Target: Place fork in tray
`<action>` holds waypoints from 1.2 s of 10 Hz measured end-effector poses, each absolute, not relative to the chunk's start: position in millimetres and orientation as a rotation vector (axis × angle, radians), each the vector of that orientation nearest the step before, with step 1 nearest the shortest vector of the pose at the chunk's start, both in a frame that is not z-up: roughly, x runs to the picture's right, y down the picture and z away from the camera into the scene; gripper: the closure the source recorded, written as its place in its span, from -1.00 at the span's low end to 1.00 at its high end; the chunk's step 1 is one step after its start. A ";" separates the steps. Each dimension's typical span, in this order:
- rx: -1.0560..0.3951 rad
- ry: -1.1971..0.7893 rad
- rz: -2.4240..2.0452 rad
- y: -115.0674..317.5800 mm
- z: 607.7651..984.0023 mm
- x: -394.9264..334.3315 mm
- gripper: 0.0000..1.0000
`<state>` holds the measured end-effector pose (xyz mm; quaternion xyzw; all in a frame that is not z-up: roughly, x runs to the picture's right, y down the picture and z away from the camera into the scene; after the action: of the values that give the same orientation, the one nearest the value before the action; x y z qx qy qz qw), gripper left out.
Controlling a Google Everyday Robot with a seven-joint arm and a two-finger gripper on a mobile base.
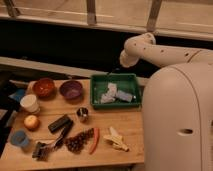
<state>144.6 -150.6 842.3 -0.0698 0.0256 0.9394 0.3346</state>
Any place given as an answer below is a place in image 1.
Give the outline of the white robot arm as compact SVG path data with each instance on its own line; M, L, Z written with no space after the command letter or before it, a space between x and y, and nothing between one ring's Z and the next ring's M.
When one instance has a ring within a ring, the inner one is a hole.
M160 68L192 62L213 64L213 50L157 45L152 33L144 33L125 41L120 54L120 64L129 68L136 65L140 59Z

